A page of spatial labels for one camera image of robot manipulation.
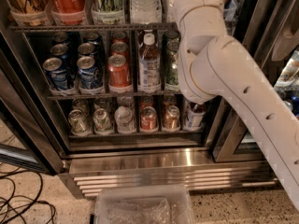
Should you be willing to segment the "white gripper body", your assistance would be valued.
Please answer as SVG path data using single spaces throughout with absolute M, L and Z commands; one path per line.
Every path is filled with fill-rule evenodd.
M 182 35 L 225 35 L 223 0 L 174 0 L 172 15 Z

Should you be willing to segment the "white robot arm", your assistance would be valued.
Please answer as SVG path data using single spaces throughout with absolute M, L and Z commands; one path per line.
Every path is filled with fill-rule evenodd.
M 178 84 L 203 104 L 223 97 L 243 120 L 299 209 L 299 120 L 248 51 L 227 34 L 223 0 L 167 0 L 181 34 Z

